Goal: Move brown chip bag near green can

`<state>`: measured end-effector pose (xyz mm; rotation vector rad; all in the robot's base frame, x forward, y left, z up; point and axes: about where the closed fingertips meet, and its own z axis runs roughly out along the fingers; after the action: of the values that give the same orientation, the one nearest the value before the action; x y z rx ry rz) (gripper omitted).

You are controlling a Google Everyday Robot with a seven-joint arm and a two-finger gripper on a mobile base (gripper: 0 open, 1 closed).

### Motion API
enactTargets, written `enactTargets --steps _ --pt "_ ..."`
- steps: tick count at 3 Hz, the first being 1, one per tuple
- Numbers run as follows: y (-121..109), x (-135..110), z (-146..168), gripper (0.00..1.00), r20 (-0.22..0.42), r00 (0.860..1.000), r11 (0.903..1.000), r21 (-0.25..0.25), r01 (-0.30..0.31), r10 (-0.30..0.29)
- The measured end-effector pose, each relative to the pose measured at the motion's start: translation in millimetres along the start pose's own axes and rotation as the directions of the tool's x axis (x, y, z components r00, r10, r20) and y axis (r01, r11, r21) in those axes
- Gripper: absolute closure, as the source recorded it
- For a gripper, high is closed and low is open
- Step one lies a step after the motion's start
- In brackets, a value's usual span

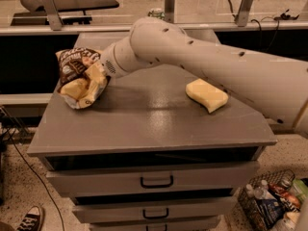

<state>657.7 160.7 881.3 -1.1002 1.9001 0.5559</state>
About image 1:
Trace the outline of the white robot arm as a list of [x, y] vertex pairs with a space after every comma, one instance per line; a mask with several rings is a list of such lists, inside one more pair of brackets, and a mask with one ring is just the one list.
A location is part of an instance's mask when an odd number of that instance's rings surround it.
[[189, 37], [175, 24], [144, 17], [108, 46], [101, 70], [119, 78], [160, 64], [178, 66], [229, 90], [263, 115], [308, 135], [308, 63]]

